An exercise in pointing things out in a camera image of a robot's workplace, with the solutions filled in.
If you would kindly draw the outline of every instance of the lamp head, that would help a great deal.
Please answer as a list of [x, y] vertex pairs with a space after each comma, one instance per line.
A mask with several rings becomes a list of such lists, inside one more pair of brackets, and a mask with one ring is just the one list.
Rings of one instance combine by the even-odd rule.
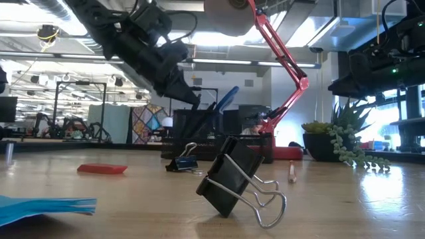
[[205, 0], [204, 10], [215, 29], [224, 35], [243, 36], [255, 23], [254, 0]]

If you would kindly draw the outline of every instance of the plant pot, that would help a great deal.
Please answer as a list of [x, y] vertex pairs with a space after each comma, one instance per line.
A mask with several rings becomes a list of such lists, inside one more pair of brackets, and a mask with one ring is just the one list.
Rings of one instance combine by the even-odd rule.
[[[353, 144], [350, 142], [348, 135], [341, 135], [343, 138], [343, 146], [348, 151], [353, 150]], [[316, 160], [321, 162], [340, 162], [339, 155], [333, 153], [332, 139], [327, 133], [305, 133], [303, 135], [305, 148], [308, 149], [310, 155]]]

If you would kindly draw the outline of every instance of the ductwork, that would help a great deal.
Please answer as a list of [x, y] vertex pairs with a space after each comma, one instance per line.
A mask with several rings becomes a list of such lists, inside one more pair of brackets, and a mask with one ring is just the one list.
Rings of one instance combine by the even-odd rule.
[[[85, 35], [87, 30], [83, 24], [77, 19], [76, 15], [63, 2], [63, 0], [27, 0], [29, 4], [37, 6], [39, 9], [52, 14], [62, 21], [60, 28], [70, 35]], [[95, 54], [103, 54], [102, 46], [92, 39], [78, 40]]]
[[[56, 16], [62, 24], [60, 28], [70, 35], [86, 35], [87, 30], [83, 24], [80, 23], [76, 15], [68, 7], [63, 0], [26, 0], [29, 4], [35, 5], [38, 8], [46, 11], [47, 14]], [[78, 39], [78, 42], [85, 45], [93, 53], [103, 55], [102, 46], [96, 43], [93, 39]], [[124, 72], [126, 77], [130, 79], [137, 87], [152, 89], [143, 77], [141, 77], [132, 67], [128, 64], [121, 64], [117, 66]]]

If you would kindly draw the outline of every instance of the metal frame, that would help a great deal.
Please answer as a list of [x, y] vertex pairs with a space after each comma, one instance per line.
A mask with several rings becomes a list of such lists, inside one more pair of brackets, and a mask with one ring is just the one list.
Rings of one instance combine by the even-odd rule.
[[279, 215], [278, 215], [278, 217], [277, 218], [275, 218], [274, 220], [273, 220], [273, 222], [271, 222], [271, 223], [269, 223], [269, 224], [264, 224], [263, 223], [263, 221], [262, 221], [262, 219], [261, 219], [261, 216], [260, 216], [260, 211], [258, 210], [258, 208], [256, 208], [249, 200], [247, 200], [246, 198], [244, 198], [244, 197], [242, 197], [242, 196], [240, 196], [239, 194], [237, 194], [237, 193], [235, 193], [234, 191], [232, 191], [232, 190], [230, 190], [230, 189], [228, 189], [228, 188], [226, 188], [225, 186], [223, 186], [222, 184], [220, 184], [220, 183], [218, 183], [218, 182], [216, 182], [216, 181], [214, 181], [214, 180], [212, 180], [212, 179], [210, 179], [210, 178], [207, 178], [207, 181], [208, 182], [210, 182], [210, 183], [212, 183], [213, 185], [215, 185], [215, 186], [217, 186], [217, 187], [219, 187], [220, 189], [222, 189], [222, 190], [224, 190], [225, 192], [227, 192], [228, 194], [230, 194], [230, 195], [232, 195], [232, 196], [234, 196], [234, 197], [236, 197], [237, 199], [239, 199], [239, 200], [241, 200], [243, 203], [245, 203], [245, 204], [247, 204], [253, 211], [254, 211], [254, 214], [255, 214], [255, 216], [256, 216], [256, 220], [257, 220], [257, 223], [261, 226], [261, 228], [263, 228], [263, 229], [270, 229], [270, 228], [273, 228], [273, 227], [275, 227], [280, 221], [281, 221], [281, 219], [282, 219], [282, 217], [283, 217], [283, 215], [284, 215], [284, 212], [285, 212], [285, 209], [286, 209], [286, 197], [285, 197], [285, 194], [284, 193], [282, 193], [282, 192], [280, 192], [279, 191], [279, 182], [277, 182], [277, 181], [263, 181], [262, 179], [260, 179], [260, 178], [258, 178], [256, 175], [254, 175], [254, 178], [257, 180], [257, 181], [259, 181], [260, 183], [262, 183], [262, 184], [265, 184], [265, 185], [267, 185], [267, 184], [275, 184], [276, 185], [276, 190], [274, 190], [274, 191], [266, 191], [266, 190], [264, 190], [264, 189], [262, 189], [260, 186], [258, 186], [240, 167], [239, 167], [239, 165], [229, 156], [229, 155], [227, 155], [227, 154], [224, 154], [224, 156], [232, 163], [232, 165], [239, 171], [239, 173], [240, 174], [242, 174], [242, 176], [258, 191], [258, 192], [260, 192], [261, 194], [263, 194], [263, 195], [273, 195], [273, 197], [269, 200], [269, 201], [267, 201], [267, 202], [265, 202], [265, 203], [261, 203], [261, 201], [260, 201], [260, 199], [258, 198], [258, 194], [257, 193], [255, 193], [255, 192], [252, 192], [252, 191], [246, 191], [247, 193], [252, 193], [255, 197], [256, 197], [256, 201], [257, 201], [257, 203], [258, 203], [258, 205], [260, 206], [260, 207], [265, 207], [265, 206], [267, 206], [267, 205], [269, 205], [275, 198], [276, 198], [276, 196], [279, 196], [279, 197], [281, 197], [281, 199], [282, 199], [282, 207], [281, 207], [281, 209], [280, 209], [280, 211], [279, 211]]
[[[105, 114], [105, 101], [106, 101], [106, 88], [107, 88], [107, 84], [103, 83], [103, 82], [79, 82], [79, 81], [77, 81], [77, 82], [63, 82], [63, 81], [56, 82], [56, 93], [54, 95], [54, 107], [53, 107], [53, 118], [52, 118], [53, 125], [56, 125], [56, 113], [57, 113], [57, 109], [58, 109], [58, 97], [59, 97], [59, 93], [60, 93], [59, 86], [61, 84], [76, 84], [77, 86], [78, 85], [87, 86], [87, 85], [95, 84], [95, 85], [103, 85], [104, 86], [104, 95], [103, 95], [103, 99], [102, 99], [103, 100], [103, 102], [102, 102], [102, 116], [100, 118], [100, 127], [103, 129], [103, 127], [104, 127], [104, 114]], [[101, 143], [101, 142], [102, 142], [102, 130], [100, 131], [98, 143]]]

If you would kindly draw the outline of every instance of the succulent plant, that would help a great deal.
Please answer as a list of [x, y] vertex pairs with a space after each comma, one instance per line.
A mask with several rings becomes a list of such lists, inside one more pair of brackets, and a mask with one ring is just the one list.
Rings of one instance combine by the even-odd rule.
[[[351, 166], [355, 162], [360, 167], [367, 166], [369, 168], [378, 166], [381, 169], [390, 169], [391, 164], [388, 159], [365, 155], [365, 152], [359, 147], [361, 137], [355, 137], [357, 130], [354, 130], [352, 125], [349, 124], [345, 129], [334, 125], [328, 130], [328, 134], [331, 137], [335, 136], [335, 139], [332, 139], [330, 143], [333, 144], [333, 153], [339, 155], [341, 162], [347, 162]], [[348, 138], [354, 145], [353, 151], [347, 151], [347, 148], [343, 147], [343, 138], [341, 137], [343, 134], [349, 135]]]
[[331, 123], [319, 123], [314, 121], [313, 123], [305, 123], [301, 127], [307, 133], [327, 133], [327, 128], [332, 127]]
[[363, 127], [363, 125], [365, 124], [371, 110], [369, 110], [365, 115], [361, 116], [364, 110], [355, 109], [357, 105], [359, 105], [359, 102], [360, 100], [350, 106], [350, 99], [348, 99], [345, 106], [338, 106], [335, 104], [331, 123], [337, 127], [343, 127], [344, 129], [347, 129], [348, 125], [350, 125], [351, 128], [357, 132], [367, 129], [371, 125], [365, 127]]

